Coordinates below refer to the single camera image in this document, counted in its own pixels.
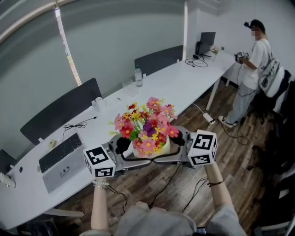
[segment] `backpack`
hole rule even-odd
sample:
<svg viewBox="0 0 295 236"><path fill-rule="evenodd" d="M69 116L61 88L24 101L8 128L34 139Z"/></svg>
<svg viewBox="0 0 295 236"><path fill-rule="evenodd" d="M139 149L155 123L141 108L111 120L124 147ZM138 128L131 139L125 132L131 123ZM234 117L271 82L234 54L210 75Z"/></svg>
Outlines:
<svg viewBox="0 0 295 236"><path fill-rule="evenodd" d="M268 52L268 62L259 74L258 84L262 91L267 93L277 77L277 73L280 69L280 63L275 57L273 57L271 49L267 49L265 44L263 44L263 46Z"/></svg>

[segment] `white shoe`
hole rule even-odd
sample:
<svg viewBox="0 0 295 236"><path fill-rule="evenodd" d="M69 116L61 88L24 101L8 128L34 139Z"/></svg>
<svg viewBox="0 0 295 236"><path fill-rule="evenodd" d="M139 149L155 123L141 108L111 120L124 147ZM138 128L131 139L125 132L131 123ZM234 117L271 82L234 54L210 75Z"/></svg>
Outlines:
<svg viewBox="0 0 295 236"><path fill-rule="evenodd" d="M218 120L221 122L221 124L224 124L226 127L229 127L229 128L232 128L232 126L235 125L235 124L229 124L225 122L224 116L218 116Z"/></svg>

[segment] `keyboard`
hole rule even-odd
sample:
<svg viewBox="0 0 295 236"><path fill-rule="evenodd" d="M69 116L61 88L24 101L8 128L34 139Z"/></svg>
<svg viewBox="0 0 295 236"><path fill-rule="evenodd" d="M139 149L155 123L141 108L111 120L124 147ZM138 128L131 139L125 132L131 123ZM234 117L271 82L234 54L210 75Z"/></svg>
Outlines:
<svg viewBox="0 0 295 236"><path fill-rule="evenodd" d="M82 142L78 134L75 133L39 160L41 172L44 173L50 169L81 145Z"/></svg>

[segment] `gray pants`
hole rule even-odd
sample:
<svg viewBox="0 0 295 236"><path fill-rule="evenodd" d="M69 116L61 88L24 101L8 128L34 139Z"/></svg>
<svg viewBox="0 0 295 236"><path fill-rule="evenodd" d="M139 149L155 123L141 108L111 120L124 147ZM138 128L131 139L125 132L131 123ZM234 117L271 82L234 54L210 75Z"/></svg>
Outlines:
<svg viewBox="0 0 295 236"><path fill-rule="evenodd" d="M236 94L233 109L227 114L227 117L225 118L225 122L229 124L233 124L234 122L240 121L242 117L245 115L246 111L248 110L248 107L250 103L252 102L255 95L259 92L260 89L251 89L248 88L244 83L241 83L239 87L239 91Z"/></svg>

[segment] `person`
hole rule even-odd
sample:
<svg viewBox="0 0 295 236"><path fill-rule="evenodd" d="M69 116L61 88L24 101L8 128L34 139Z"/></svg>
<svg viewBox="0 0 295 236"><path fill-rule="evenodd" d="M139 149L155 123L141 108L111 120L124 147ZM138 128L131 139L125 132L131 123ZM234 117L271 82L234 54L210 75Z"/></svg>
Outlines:
<svg viewBox="0 0 295 236"><path fill-rule="evenodd" d="M250 58L239 59L240 64L244 64L245 77L239 85L236 94L233 109L226 117L219 116L219 121L225 126L231 128L245 115L251 101L260 91L258 80L259 74L263 72L271 58L271 46L266 36L266 29L263 23L259 20L253 20L249 26L251 35L255 36L256 42L252 48Z"/></svg>
<svg viewBox="0 0 295 236"><path fill-rule="evenodd" d="M239 224L230 194L223 181L216 162L205 166L215 207L215 212L207 221L207 235L246 236ZM95 186L90 231L80 236L110 236L107 223L106 189ZM131 206L120 219L115 236L196 236L196 224L187 215L167 212L164 209L148 208L138 202Z"/></svg>

